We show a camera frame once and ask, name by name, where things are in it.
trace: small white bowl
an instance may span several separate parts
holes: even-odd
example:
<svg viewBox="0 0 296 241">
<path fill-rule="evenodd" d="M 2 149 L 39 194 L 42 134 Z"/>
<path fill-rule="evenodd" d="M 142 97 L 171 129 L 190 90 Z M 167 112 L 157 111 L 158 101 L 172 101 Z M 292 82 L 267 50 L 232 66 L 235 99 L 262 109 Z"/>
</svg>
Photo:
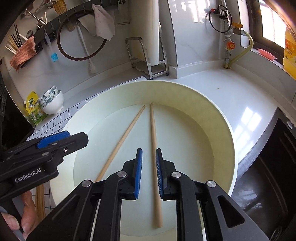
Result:
<svg viewBox="0 0 296 241">
<path fill-rule="evenodd" d="M 46 106 L 41 108 L 44 113 L 48 115 L 56 115 L 63 109 L 63 103 L 64 103 L 64 96 L 61 90 L 58 91 L 58 95 L 50 101 Z"/>
</svg>

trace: white wall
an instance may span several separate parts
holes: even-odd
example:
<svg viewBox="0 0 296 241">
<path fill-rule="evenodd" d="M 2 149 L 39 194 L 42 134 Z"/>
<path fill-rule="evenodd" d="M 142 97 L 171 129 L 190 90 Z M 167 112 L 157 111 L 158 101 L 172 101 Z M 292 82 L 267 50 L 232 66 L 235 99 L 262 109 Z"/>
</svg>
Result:
<svg viewBox="0 0 296 241">
<path fill-rule="evenodd" d="M 175 35 L 173 30 L 172 17 L 168 0 L 158 0 L 159 3 L 159 22 L 163 32 L 163 41 L 166 49 L 168 64 L 178 66 Z"/>
<path fill-rule="evenodd" d="M 200 6 L 198 12 L 203 12 L 205 2 L 205 0 L 168 0 L 174 28 L 178 66 L 213 61 L 219 58 L 219 33 L 210 26 L 208 20 L 204 23 L 196 17 L 196 5 Z M 218 0 L 208 2 L 209 7 L 218 7 Z M 217 27 L 220 26 L 218 17 L 213 21 Z"/>
</svg>

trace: human hand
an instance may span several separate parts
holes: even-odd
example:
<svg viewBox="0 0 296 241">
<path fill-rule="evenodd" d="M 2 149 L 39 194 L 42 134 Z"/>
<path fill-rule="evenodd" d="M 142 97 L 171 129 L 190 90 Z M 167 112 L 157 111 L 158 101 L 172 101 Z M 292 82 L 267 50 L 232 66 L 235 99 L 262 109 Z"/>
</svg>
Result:
<svg viewBox="0 0 296 241">
<path fill-rule="evenodd" d="M 27 239 L 28 235 L 36 228 L 39 224 L 39 219 L 37 212 L 35 210 L 34 201 L 32 200 L 32 194 L 30 191 L 27 191 L 21 195 L 22 201 L 24 203 L 24 213 L 22 215 L 21 226 L 23 229 L 23 236 Z M 18 230 L 20 225 L 17 219 L 7 213 L 1 213 L 4 217 L 4 220 L 7 222 L 8 226 L 12 230 Z"/>
</svg>

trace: large white bowl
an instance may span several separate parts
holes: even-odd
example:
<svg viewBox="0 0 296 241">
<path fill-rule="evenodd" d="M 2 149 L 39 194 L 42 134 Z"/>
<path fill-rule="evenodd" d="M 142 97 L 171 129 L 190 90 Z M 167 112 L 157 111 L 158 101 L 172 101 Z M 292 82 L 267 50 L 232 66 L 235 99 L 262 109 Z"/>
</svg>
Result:
<svg viewBox="0 0 296 241">
<path fill-rule="evenodd" d="M 95 180 L 108 156 L 141 109 L 103 179 L 122 169 L 143 149 L 139 199 L 123 200 L 121 240 L 176 239 L 176 203 L 162 202 L 163 227 L 153 226 L 153 172 L 149 104 L 153 102 L 157 147 L 165 160 L 192 180 L 216 181 L 231 195 L 237 176 L 237 157 L 229 122 L 205 95 L 187 86 L 159 80 L 133 82 L 108 90 L 83 106 L 64 130 L 84 132 L 86 148 L 64 157 L 59 176 L 50 181 L 53 199 L 60 203 L 82 180 Z"/>
</svg>

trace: white scrub brush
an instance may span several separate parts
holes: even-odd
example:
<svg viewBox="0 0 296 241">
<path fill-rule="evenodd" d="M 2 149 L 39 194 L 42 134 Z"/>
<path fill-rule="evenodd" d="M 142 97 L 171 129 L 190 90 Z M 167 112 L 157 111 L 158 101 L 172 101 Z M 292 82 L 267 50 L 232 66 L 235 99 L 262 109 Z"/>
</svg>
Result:
<svg viewBox="0 0 296 241">
<path fill-rule="evenodd" d="M 89 56 L 89 52 L 87 51 L 86 44 L 85 44 L 85 42 L 84 42 L 84 38 L 83 38 L 83 35 L 82 35 L 82 32 L 81 32 L 81 28 L 80 28 L 80 25 L 79 25 L 79 22 L 78 22 L 78 21 L 76 21 L 76 25 L 77 25 L 78 33 L 79 33 L 79 36 L 80 36 L 81 41 L 82 41 L 82 43 L 83 43 L 83 46 L 84 46 L 85 52 L 86 52 L 86 54 Z M 88 61 L 89 61 L 89 71 L 90 71 L 92 74 L 97 73 L 97 70 L 96 70 L 96 67 L 95 67 L 93 61 L 92 61 L 90 58 L 88 59 Z"/>
</svg>

